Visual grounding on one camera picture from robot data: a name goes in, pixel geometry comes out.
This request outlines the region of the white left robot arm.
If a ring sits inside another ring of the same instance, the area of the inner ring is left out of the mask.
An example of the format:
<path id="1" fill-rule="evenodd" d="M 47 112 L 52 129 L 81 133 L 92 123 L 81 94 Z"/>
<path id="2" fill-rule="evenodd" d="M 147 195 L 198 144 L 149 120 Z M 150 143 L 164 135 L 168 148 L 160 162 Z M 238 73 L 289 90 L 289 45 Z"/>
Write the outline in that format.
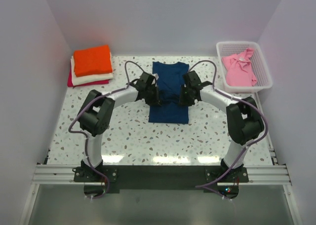
<path id="1" fill-rule="evenodd" d="M 157 79 L 157 74 L 143 72 L 123 88 L 107 93 L 97 90 L 89 92 L 68 129 L 72 134 L 83 134 L 85 137 L 84 158 L 80 166 L 73 169 L 75 182 L 109 181 L 103 168 L 102 137 L 110 124 L 113 110 L 143 99 L 149 106 L 161 105 Z"/>

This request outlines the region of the navy blue printed t-shirt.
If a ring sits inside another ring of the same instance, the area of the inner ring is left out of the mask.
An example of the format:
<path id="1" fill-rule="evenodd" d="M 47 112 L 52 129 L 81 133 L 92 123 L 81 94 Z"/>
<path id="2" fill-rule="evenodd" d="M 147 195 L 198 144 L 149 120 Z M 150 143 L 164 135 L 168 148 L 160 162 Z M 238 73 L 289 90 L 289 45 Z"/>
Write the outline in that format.
<path id="1" fill-rule="evenodd" d="M 189 65 L 182 62 L 153 62 L 153 73 L 158 74 L 157 85 L 161 106 L 150 107 L 150 123 L 189 123 L 188 107 L 179 105 L 181 86 L 184 85 L 183 75 L 188 69 Z"/>

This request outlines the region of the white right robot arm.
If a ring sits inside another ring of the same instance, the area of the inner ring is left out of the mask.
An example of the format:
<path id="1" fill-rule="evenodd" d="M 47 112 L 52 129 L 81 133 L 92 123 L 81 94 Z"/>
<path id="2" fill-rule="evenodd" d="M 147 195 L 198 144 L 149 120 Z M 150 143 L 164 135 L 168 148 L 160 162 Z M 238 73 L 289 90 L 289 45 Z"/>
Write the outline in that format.
<path id="1" fill-rule="evenodd" d="M 259 142 L 259 135 L 268 129 L 267 121 L 257 108 L 253 98 L 238 98 L 215 87 L 209 81 L 202 82 L 195 71 L 183 75 L 179 104 L 192 106 L 195 101 L 209 103 L 226 114 L 231 143 L 222 159 L 220 176 L 204 184 L 210 186 L 221 180 L 231 182 L 237 177 L 237 168 L 243 166 L 248 148 Z"/>

